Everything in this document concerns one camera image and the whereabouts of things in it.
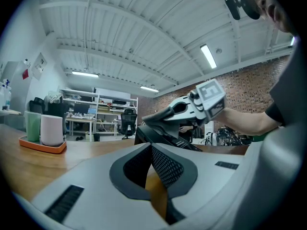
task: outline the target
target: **textured gripper pad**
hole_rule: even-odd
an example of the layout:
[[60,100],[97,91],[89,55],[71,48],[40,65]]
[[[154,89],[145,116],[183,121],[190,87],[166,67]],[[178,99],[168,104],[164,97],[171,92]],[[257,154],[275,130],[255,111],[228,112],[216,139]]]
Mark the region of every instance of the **textured gripper pad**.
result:
[[152,165],[166,188],[175,183],[182,175],[183,166],[152,147]]
[[127,161],[123,168],[125,176],[143,188],[145,188],[146,177],[151,163],[151,156],[151,147],[149,146]]

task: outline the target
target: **brick wall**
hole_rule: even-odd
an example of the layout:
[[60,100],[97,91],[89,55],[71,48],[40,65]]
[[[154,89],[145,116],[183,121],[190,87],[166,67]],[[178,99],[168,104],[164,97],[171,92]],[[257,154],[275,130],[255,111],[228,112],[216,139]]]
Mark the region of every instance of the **brick wall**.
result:
[[[240,112],[263,112],[272,103],[269,90],[276,83],[287,59],[288,57],[281,57],[216,77],[227,94],[226,106]],[[155,110],[163,110],[174,99],[195,89],[197,84],[199,83],[157,98],[138,96],[138,124],[142,122],[143,116],[153,114]],[[221,123],[214,122],[215,131],[222,126]]]

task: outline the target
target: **ceiling light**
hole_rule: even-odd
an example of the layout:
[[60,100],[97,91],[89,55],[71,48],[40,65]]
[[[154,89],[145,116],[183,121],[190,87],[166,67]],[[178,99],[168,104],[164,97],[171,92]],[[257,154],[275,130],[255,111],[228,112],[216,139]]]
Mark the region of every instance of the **ceiling light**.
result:
[[72,71],[72,74],[93,77],[93,78],[99,77],[97,74],[91,74],[91,73],[85,73],[85,72],[79,72],[79,71]]
[[147,87],[144,87],[144,86],[141,86],[141,89],[149,90],[149,91],[153,91],[153,92],[159,92],[158,90],[154,90],[154,89],[147,88]]
[[215,63],[215,61],[213,59],[213,56],[212,56],[208,46],[207,45],[201,46],[201,50],[202,50],[203,54],[206,56],[206,58],[207,58],[207,60],[208,60],[208,62],[210,64],[211,68],[212,69],[216,68],[216,63]]
[[295,42],[295,37],[292,37],[292,41],[290,43],[290,46],[293,46],[294,42]]

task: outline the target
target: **orange tray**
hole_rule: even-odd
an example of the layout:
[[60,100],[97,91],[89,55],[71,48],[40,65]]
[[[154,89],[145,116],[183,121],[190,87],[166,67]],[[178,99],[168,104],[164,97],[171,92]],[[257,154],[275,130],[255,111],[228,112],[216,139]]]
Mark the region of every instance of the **orange tray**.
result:
[[56,147],[49,147],[45,146],[41,140],[40,141],[28,141],[27,136],[23,136],[19,138],[19,145],[34,149],[37,151],[44,151],[44,152],[50,152],[50,153],[61,153],[64,148],[66,148],[66,141],[64,140],[62,144]]

